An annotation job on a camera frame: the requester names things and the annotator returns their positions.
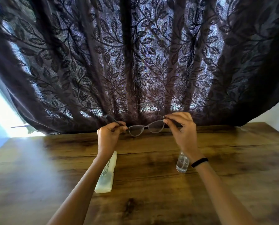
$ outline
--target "curtain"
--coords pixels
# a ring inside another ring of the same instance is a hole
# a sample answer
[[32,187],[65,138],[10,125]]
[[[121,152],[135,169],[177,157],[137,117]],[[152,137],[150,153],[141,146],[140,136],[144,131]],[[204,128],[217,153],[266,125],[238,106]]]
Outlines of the curtain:
[[0,79],[46,134],[187,111],[240,126],[279,102],[279,0],[0,0]]

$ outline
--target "bracelet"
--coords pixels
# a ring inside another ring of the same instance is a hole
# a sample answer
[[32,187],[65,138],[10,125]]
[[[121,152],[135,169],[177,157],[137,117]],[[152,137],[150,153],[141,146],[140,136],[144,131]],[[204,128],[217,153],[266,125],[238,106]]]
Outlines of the bracelet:
[[207,158],[202,158],[202,159],[199,159],[197,160],[196,162],[192,163],[192,168],[198,166],[199,164],[203,163],[203,162],[207,162],[208,159]]

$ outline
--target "person's left arm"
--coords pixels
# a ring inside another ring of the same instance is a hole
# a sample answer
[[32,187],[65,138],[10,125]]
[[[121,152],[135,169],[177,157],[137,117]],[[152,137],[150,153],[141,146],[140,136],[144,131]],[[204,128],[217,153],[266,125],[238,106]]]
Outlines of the person's left arm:
[[111,158],[120,133],[127,130],[113,122],[98,129],[98,155],[47,225],[82,225],[98,179]]

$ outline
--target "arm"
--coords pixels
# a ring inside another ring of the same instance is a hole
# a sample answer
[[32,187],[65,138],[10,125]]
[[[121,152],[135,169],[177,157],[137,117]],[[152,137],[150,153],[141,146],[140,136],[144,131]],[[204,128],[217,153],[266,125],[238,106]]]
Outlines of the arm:
[[[204,155],[197,147],[196,125],[190,114],[177,112],[166,115],[166,118],[164,123],[170,127],[176,143],[190,161],[195,162],[203,158]],[[179,122],[182,128],[178,130],[171,120]],[[203,162],[195,168],[206,187],[222,225],[257,225],[250,212],[222,182],[208,162]]]
[[111,158],[119,134],[127,130],[113,122],[98,129],[98,155],[47,225],[82,225],[98,179]]

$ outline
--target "clear-framed glasses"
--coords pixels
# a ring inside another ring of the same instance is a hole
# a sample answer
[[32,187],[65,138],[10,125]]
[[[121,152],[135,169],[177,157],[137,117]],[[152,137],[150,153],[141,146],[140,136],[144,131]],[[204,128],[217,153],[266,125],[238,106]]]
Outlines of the clear-framed glasses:
[[[159,108],[159,106],[154,103],[154,102],[146,102],[146,103],[141,103],[140,107],[145,107],[148,104],[154,104],[155,106],[157,106],[157,108]],[[163,130],[164,128],[164,121],[163,120],[158,120],[158,121],[153,121],[152,123],[150,123],[149,125],[132,125],[128,128],[129,133],[131,136],[139,136],[141,135],[141,133],[144,131],[145,128],[148,128],[148,130],[152,133],[159,133]]]

